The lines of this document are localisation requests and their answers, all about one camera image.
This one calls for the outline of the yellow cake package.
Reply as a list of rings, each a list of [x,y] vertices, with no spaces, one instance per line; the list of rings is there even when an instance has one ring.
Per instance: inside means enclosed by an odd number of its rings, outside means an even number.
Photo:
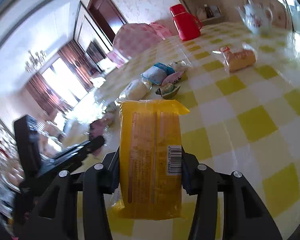
[[[181,215],[181,131],[189,110],[177,100],[121,100],[120,218],[166,220]]]

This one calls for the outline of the white bun clear bag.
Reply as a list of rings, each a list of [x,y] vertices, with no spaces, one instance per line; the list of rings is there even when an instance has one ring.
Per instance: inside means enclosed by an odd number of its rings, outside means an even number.
[[[119,100],[141,100],[152,88],[152,84],[143,78],[131,81],[119,94]]]

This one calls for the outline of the green yellow snack packet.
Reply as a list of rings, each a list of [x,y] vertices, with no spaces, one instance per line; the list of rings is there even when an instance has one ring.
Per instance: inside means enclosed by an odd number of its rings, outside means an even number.
[[[160,95],[163,99],[171,99],[173,98],[179,91],[180,86],[176,86],[172,83],[167,83],[165,85],[160,86],[155,93]]]

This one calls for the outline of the pink purple snack packet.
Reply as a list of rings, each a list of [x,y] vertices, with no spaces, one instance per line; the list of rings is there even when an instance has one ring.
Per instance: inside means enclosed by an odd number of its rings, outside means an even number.
[[[93,140],[98,136],[102,136],[107,126],[109,126],[113,122],[113,118],[111,117],[102,117],[93,121],[89,125],[89,140]]]

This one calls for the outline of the crystal chandelier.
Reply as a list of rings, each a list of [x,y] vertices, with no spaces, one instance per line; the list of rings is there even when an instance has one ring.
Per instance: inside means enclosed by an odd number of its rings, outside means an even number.
[[[46,59],[46,52],[40,51],[35,52],[35,54],[32,54],[30,50],[28,50],[29,53],[29,61],[25,62],[25,70],[28,73],[36,72],[38,69],[40,69]]]

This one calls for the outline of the blue clear seed bag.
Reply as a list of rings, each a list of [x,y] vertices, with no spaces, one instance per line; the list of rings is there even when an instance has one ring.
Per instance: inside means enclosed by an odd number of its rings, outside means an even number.
[[[169,75],[175,73],[172,67],[162,63],[156,63],[141,74],[141,77],[153,85],[161,85]]]

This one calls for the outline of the yellow checkered tablecloth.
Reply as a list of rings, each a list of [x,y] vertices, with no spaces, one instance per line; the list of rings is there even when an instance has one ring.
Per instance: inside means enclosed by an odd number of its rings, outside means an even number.
[[[171,37],[112,71],[73,112],[63,144],[85,141],[102,103],[153,64],[190,62],[175,97],[189,109],[180,117],[185,151],[217,172],[241,171],[288,239],[300,224],[300,34],[274,28],[256,36],[230,22],[201,33],[187,42]],[[226,72],[212,51],[244,43],[257,51],[256,63]]]

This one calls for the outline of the pink checkered covered chair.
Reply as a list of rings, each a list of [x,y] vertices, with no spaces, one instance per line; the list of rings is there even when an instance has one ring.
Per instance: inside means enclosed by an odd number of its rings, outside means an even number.
[[[171,36],[171,31],[158,22],[124,24],[115,35],[107,58],[120,67]]]

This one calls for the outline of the sandwich cake clear package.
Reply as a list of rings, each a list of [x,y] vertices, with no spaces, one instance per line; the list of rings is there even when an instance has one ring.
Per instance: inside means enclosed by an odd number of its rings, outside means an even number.
[[[250,67],[257,61],[257,51],[248,44],[229,47],[223,46],[212,51],[213,55],[221,61],[228,73],[234,73]]]

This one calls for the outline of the red thermos jug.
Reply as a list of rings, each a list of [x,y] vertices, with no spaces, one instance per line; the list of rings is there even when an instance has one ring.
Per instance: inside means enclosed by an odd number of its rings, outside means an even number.
[[[202,22],[200,22],[196,16],[187,12],[182,4],[171,6],[170,13],[172,14],[174,25],[182,41],[189,41],[201,35]]]

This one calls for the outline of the wooden corner shelf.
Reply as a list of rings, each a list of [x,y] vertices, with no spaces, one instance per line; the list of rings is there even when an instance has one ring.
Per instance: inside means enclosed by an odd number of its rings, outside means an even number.
[[[181,0],[186,10],[203,25],[213,25],[226,20],[221,0]]]

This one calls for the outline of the white floral teapot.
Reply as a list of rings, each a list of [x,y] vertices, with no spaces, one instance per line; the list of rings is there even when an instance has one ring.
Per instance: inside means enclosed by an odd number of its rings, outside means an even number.
[[[276,18],[275,0],[244,0],[243,10],[237,11],[243,24],[253,34],[270,32]]]

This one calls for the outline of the white ornate chair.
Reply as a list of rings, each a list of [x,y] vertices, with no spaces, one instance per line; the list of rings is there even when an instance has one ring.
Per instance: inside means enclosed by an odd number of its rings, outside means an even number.
[[[270,8],[273,15],[273,26],[282,29],[293,30],[290,13],[281,2],[278,0],[266,0],[266,4]]]

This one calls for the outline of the wall mounted television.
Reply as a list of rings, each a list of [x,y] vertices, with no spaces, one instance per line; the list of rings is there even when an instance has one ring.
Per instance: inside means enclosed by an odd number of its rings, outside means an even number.
[[[106,58],[105,53],[95,41],[89,43],[86,52],[95,64]]]

